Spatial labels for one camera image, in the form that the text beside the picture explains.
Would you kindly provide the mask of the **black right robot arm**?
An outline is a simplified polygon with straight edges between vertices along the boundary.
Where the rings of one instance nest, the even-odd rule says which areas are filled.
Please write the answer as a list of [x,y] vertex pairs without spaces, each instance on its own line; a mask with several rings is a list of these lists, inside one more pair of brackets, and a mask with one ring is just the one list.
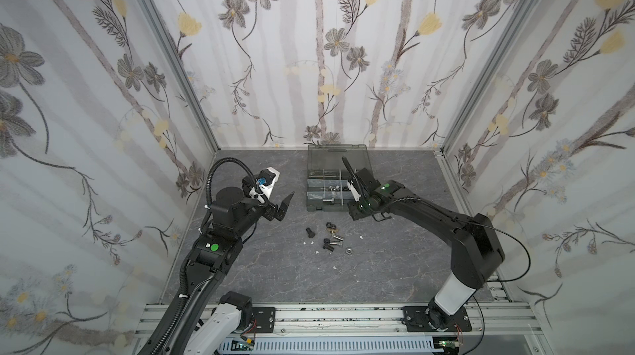
[[353,200],[347,203],[353,220],[373,218],[376,222],[398,216],[423,228],[450,248],[450,273],[428,303],[422,325],[446,331],[455,317],[505,261],[499,235],[506,232],[493,226],[483,214],[469,216],[441,207],[415,195],[404,184],[380,182],[366,168],[355,170],[342,158],[349,173],[347,186]]

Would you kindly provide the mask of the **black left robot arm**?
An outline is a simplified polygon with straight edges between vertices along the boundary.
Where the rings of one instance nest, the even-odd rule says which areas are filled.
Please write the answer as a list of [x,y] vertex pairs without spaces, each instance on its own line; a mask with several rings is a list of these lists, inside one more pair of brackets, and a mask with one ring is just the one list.
[[[235,164],[246,175],[241,186],[213,193],[213,177],[224,164]],[[154,332],[141,346],[142,354],[215,354],[228,335],[256,329],[251,298],[228,292],[208,321],[201,319],[214,292],[228,275],[260,219],[282,221],[291,196],[276,205],[272,191],[280,173],[266,168],[254,174],[238,158],[221,158],[205,181],[205,211],[198,239],[179,270],[179,290]]]

